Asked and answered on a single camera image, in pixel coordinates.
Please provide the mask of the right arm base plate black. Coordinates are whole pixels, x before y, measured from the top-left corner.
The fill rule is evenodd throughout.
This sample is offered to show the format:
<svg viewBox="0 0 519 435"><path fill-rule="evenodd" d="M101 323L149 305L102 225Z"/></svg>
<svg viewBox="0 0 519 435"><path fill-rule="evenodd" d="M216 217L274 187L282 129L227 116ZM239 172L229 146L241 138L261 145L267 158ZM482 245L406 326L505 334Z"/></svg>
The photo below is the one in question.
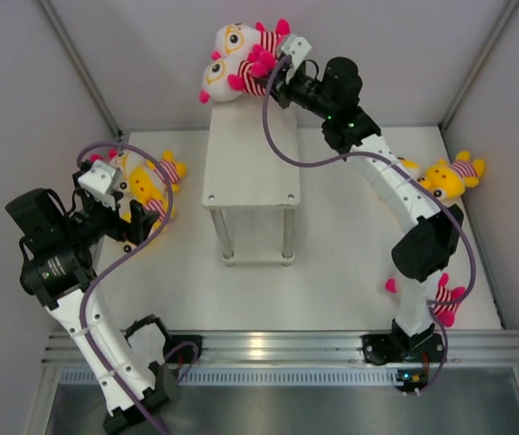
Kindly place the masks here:
<svg viewBox="0 0 519 435"><path fill-rule="evenodd" d="M409 337L395 333L366 334L362 337L362 351L367 363L422 363L427 356L430 363L439 363L444 352L442 336L438 333Z"/></svg>

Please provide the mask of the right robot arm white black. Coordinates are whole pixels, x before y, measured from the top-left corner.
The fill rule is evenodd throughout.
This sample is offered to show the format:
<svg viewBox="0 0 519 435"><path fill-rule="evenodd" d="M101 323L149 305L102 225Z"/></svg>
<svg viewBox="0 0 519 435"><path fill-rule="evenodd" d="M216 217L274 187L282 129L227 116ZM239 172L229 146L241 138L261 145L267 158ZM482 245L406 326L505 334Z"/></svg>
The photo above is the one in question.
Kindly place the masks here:
<svg viewBox="0 0 519 435"><path fill-rule="evenodd" d="M322 135L336 159L350 164L376 191L403 233L392 248L399 309L387 333L362 339L367 363L437 362L444 355L435 331L438 289L458 239L464 214L447 207L421 186L392 152L378 124L361 108L362 80L356 64L344 57L328 61L321 79L294 72L283 56L266 81L267 99L282 108L295 103L322 119Z"/></svg>

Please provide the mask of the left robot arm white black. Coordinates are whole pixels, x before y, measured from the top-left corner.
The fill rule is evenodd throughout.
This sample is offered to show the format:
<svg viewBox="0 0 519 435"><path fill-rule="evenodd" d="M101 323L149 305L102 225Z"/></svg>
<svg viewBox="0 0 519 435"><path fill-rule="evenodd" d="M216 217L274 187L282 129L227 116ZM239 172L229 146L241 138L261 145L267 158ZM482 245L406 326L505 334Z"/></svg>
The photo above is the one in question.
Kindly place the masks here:
<svg viewBox="0 0 519 435"><path fill-rule="evenodd" d="M120 217L119 170L100 163L73 176L82 210L66 212L55 192L37 188L10 201L5 210L24 235L20 284L37 298L70 335L104 395L103 428L118 434L148 421L161 434L168 427L156 416L176 398L177 382L166 360L174 341L154 315L122 331L97 288L92 248L103 237L138 245L157 219L141 204L130 204L130 220Z"/></svg>

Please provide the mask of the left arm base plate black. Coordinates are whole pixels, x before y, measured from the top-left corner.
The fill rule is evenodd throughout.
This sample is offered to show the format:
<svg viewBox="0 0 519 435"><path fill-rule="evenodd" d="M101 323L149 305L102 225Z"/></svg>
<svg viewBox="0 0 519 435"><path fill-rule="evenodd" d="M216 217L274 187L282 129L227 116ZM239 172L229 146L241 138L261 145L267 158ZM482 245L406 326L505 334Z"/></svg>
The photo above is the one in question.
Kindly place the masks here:
<svg viewBox="0 0 519 435"><path fill-rule="evenodd" d="M198 360L203 349L203 336L199 334L174 334L163 348L166 363L192 363Z"/></svg>

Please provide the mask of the white plush pink striped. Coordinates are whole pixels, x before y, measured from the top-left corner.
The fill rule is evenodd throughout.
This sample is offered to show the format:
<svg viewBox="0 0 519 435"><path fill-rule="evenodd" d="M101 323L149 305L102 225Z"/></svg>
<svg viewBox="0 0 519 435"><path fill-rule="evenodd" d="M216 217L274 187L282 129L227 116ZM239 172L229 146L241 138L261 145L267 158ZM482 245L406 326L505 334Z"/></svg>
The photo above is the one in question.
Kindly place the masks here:
<svg viewBox="0 0 519 435"><path fill-rule="evenodd" d="M275 67L275 55L257 45L247 55L221 55L211 53L212 63L204 70L198 100L209 102L230 102L242 94L255 97L265 96L265 87L259 83Z"/></svg>
<svg viewBox="0 0 519 435"><path fill-rule="evenodd" d="M243 23L228 24L216 33L214 49L210 56L212 60L231 54L247 57L250 53L256 52L257 45L262 51L275 53L276 46L291 32L292 28L285 19L277 22L274 31L268 31L259 22L254 26Z"/></svg>

